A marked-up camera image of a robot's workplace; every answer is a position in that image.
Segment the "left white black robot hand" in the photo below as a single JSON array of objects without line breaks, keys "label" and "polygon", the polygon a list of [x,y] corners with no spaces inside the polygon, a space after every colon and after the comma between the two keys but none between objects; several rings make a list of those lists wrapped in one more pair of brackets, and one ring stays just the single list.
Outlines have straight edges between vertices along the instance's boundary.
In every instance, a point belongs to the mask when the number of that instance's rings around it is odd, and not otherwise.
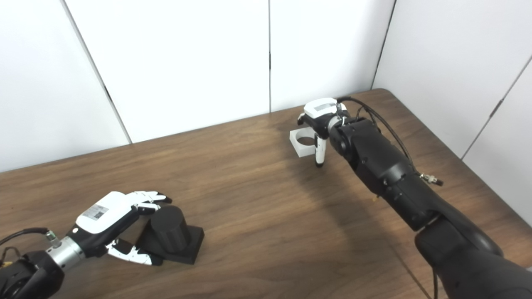
[{"label": "left white black robot hand", "polygon": [[160,266],[161,257],[119,237],[140,216],[158,211],[160,203],[172,203],[172,199],[157,191],[128,194],[112,191],[80,214],[61,244],[49,248],[47,254],[64,272],[86,259],[105,254],[141,265]]}]

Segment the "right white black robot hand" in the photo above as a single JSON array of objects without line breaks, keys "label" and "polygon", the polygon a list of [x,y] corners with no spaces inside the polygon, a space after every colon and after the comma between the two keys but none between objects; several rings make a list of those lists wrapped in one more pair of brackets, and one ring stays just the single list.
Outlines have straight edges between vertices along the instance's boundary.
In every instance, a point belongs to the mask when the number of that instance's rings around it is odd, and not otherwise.
[{"label": "right white black robot hand", "polygon": [[315,164],[321,168],[325,161],[327,139],[336,123],[351,117],[346,106],[338,100],[327,97],[306,104],[298,116],[298,125],[309,125],[314,131]]}]

